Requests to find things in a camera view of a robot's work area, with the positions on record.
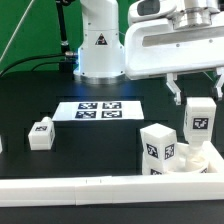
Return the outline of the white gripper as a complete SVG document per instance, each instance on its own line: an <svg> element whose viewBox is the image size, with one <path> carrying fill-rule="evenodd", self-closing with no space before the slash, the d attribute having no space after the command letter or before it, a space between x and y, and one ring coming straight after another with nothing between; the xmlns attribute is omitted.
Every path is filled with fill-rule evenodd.
<svg viewBox="0 0 224 224"><path fill-rule="evenodd" d="M130 79L166 74L166 85L181 104L177 74L215 69L212 96L223 99L224 16L213 16L212 24L175 30L166 18L144 21L129 27L125 36L125 68Z"/></svg>

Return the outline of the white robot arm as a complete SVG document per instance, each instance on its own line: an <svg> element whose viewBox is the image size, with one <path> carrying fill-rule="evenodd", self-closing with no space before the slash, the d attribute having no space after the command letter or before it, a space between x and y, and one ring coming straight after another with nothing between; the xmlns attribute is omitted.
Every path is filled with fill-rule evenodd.
<svg viewBox="0 0 224 224"><path fill-rule="evenodd" d="M89 83L164 76L182 101L175 83L180 74L215 71L214 96L223 98L224 11L218 0L138 0L128 10L129 28L119 40L116 0L80 0L83 43L74 75Z"/></svg>

